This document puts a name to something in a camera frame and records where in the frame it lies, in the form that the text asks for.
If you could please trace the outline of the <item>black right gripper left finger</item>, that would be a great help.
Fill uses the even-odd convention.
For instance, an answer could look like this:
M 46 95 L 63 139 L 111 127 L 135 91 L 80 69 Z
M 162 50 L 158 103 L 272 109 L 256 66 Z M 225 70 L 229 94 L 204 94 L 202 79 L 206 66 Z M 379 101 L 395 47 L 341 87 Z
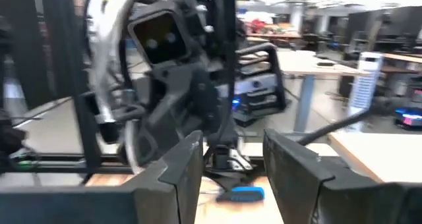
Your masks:
M 194 131 L 120 186 L 0 190 L 0 224 L 194 224 L 201 178 Z

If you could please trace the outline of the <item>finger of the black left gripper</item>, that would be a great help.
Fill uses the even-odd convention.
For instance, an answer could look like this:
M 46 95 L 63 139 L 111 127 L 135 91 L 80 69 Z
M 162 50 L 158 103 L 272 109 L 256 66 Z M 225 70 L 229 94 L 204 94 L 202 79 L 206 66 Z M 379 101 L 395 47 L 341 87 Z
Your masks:
M 216 182 L 224 190 L 231 190 L 247 183 L 252 171 L 219 172 L 204 170 L 204 176 Z

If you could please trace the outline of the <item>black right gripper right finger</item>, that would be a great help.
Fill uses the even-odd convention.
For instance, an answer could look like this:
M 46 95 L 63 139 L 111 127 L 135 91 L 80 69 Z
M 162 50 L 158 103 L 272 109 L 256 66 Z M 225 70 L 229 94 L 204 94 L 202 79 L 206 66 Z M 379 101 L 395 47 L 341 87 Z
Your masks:
M 377 183 L 273 129 L 262 148 L 284 224 L 422 224 L 422 184 Z

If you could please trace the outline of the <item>blue handled screwdriver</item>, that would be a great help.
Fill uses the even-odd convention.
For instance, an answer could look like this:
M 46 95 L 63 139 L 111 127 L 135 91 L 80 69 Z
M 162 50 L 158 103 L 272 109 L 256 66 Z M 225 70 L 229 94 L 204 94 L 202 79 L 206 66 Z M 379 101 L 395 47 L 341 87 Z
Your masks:
M 253 203 L 265 199 L 264 189 L 257 186 L 238 186 L 219 194 L 217 202 Z

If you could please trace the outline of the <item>large light wooden table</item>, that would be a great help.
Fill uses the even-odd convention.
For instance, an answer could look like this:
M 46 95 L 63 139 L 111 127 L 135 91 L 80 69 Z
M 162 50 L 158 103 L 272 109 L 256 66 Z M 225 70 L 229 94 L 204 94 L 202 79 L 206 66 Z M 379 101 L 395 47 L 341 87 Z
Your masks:
M 331 147 L 376 182 L 422 182 L 422 134 L 333 132 Z

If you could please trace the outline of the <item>black equipment rack cart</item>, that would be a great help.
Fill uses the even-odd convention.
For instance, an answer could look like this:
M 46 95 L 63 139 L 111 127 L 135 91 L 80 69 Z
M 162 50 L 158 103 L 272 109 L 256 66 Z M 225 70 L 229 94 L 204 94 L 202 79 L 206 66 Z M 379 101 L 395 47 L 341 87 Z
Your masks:
M 240 126 L 286 109 L 283 72 L 278 62 L 278 49 L 272 43 L 261 43 L 237 51 L 238 66 L 232 115 Z

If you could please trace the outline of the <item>black device with blue light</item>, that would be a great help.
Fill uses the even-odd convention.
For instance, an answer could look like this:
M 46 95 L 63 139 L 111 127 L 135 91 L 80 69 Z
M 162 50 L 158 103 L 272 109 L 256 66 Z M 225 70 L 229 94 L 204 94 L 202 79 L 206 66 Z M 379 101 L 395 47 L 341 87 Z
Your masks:
M 422 108 L 401 107 L 395 110 L 394 124 L 405 129 L 422 129 Z

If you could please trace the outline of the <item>white tower fan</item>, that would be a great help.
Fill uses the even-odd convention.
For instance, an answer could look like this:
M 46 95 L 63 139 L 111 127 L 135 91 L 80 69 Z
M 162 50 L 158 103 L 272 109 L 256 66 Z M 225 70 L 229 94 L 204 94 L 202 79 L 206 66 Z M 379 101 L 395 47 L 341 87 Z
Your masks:
M 360 54 L 358 69 L 368 74 L 355 77 L 349 97 L 349 115 L 370 108 L 383 60 L 384 56 L 379 52 L 362 52 Z

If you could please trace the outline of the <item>wooden desk with grey leg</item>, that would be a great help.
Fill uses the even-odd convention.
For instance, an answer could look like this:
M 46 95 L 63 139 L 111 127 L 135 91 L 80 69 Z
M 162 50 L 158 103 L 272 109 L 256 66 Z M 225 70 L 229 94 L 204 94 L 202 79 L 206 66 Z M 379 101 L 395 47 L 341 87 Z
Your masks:
M 304 134 L 307 127 L 316 76 L 368 76 L 369 72 L 319 59 L 312 51 L 279 51 L 278 60 L 284 74 L 304 76 L 301 84 L 293 133 Z

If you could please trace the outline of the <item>black aluminium table frame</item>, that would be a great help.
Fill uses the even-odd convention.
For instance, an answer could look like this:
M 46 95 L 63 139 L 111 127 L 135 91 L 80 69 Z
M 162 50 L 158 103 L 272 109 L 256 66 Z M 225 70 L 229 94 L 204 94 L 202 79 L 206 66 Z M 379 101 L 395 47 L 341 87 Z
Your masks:
M 99 174 L 129 174 L 130 167 L 123 165 L 115 154 L 103 154 L 96 140 L 94 128 L 94 116 L 88 110 L 85 99 L 73 98 L 74 111 L 78 122 L 80 141 L 82 142 L 82 154 L 41 154 L 31 152 L 25 160 L 17 162 L 9 157 L 0 155 L 0 172 L 4 173 L 82 173 L 93 175 Z M 173 125 L 173 119 L 166 119 L 158 125 L 140 126 L 135 132 L 150 134 L 158 143 L 156 148 L 151 149 L 151 154 L 142 162 L 144 165 L 157 160 L 170 150 L 179 141 L 178 135 L 174 138 L 164 136 L 165 133 L 177 132 Z

